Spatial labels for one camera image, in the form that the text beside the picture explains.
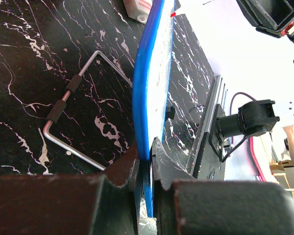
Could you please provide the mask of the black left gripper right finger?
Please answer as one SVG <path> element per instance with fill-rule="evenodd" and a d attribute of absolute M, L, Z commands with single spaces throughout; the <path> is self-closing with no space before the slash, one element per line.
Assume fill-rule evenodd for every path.
<path fill-rule="evenodd" d="M 294 201 L 278 184 L 200 181 L 155 138 L 154 209 L 160 235 L 294 235 Z"/>

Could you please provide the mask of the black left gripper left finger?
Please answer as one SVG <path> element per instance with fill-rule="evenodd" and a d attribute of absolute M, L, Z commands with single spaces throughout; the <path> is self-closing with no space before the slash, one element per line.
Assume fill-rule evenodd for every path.
<path fill-rule="evenodd" d="M 136 147 L 99 174 L 0 176 L 0 235 L 136 235 Z"/>

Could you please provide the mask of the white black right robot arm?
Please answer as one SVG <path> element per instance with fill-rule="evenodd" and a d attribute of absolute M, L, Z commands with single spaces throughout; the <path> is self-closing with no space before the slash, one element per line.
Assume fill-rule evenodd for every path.
<path fill-rule="evenodd" d="M 256 31 L 274 38 L 288 37 L 294 44 L 294 0 L 239 0 L 238 5 Z M 258 100 L 238 108 L 238 113 L 218 116 L 216 105 L 211 133 L 224 138 L 260 136 L 280 126 L 294 125 L 294 101 L 288 104 Z"/>

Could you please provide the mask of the white whiteboard blue frame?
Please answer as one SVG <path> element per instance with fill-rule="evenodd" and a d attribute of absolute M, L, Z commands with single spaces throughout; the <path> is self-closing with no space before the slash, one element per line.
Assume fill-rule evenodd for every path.
<path fill-rule="evenodd" d="M 172 68 L 175 1 L 155 0 L 138 46 L 132 115 L 147 215 L 153 218 L 152 143 L 163 139 Z"/>

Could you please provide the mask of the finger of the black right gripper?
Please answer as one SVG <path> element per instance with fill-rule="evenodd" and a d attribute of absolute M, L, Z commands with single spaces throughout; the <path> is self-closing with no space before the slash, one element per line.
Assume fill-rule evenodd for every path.
<path fill-rule="evenodd" d="M 238 0 L 237 4 L 258 32 L 275 38 L 294 36 L 294 0 Z"/>

